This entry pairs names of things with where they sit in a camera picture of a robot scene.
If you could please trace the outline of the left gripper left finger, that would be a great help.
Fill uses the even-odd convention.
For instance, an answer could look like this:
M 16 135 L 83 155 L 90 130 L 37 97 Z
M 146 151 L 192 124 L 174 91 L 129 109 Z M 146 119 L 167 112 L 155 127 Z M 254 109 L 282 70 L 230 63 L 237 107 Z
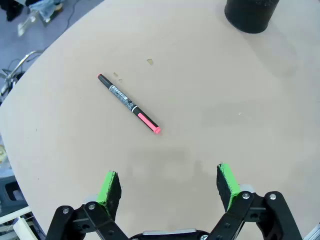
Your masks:
M 83 240 L 88 233 L 96 233 L 101 240 L 128 240 L 115 223 L 122 195 L 118 173 L 109 171 L 96 201 L 89 201 L 74 209 L 58 207 L 51 220 L 47 240 Z

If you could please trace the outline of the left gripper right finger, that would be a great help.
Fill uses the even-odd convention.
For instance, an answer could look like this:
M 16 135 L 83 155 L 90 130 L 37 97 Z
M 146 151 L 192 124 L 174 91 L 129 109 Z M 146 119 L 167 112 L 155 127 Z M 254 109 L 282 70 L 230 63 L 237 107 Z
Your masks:
M 259 196 L 242 190 L 230 166 L 217 166 L 216 186 L 225 213 L 208 240 L 235 240 L 245 223 L 255 223 L 264 240 L 301 240 L 302 236 L 284 196 L 278 191 Z

